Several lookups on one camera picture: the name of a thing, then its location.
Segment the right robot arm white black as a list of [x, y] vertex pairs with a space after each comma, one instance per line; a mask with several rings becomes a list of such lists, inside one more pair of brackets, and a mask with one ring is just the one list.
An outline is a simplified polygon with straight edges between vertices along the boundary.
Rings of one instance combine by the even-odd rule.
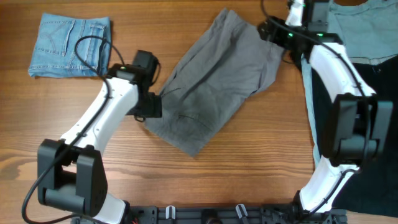
[[350, 62], [338, 34], [329, 33], [328, 1], [289, 1], [289, 15], [267, 15], [262, 40], [304, 57], [318, 73], [333, 107], [323, 133], [318, 165], [294, 197], [290, 223], [324, 222], [345, 183], [384, 149], [393, 104], [379, 100]]

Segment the grey shorts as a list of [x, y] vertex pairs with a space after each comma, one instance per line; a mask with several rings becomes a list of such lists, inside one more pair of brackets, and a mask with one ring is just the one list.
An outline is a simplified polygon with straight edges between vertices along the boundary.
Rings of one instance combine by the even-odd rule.
[[245, 99], [274, 83], [283, 51], [223, 9], [175, 66], [160, 91], [162, 117], [146, 119], [146, 129], [197, 155]]

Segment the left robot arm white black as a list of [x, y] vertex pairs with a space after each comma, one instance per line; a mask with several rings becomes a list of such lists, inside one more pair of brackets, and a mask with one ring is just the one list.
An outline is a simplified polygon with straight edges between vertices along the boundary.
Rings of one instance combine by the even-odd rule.
[[40, 204], [97, 223], [132, 223], [129, 203], [108, 193], [102, 160], [108, 141], [126, 115], [137, 121], [162, 116], [161, 97], [151, 93], [158, 59], [137, 52], [132, 64], [115, 64], [80, 120], [55, 141], [45, 139], [37, 154]]

